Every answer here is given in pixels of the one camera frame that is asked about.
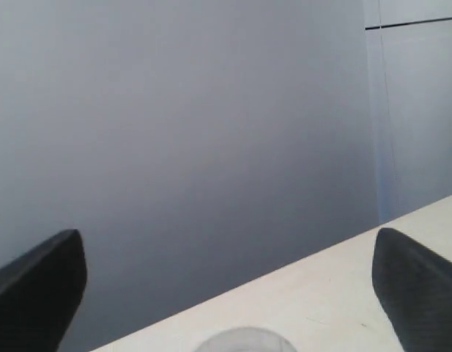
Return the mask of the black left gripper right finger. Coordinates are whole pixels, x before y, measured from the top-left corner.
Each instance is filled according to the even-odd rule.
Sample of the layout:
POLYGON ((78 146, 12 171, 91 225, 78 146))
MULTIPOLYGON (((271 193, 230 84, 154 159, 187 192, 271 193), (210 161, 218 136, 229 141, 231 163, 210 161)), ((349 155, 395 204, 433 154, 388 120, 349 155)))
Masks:
POLYGON ((392 228, 378 231, 372 286, 404 351, 452 351, 452 262, 392 228))

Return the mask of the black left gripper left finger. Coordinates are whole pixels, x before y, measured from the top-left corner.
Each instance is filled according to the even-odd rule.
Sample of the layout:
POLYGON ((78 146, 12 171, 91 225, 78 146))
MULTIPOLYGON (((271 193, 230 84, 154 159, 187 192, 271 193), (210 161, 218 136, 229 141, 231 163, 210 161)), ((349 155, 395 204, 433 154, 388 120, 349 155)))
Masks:
POLYGON ((76 229, 51 236, 0 268, 0 351, 57 351, 86 283, 76 229))

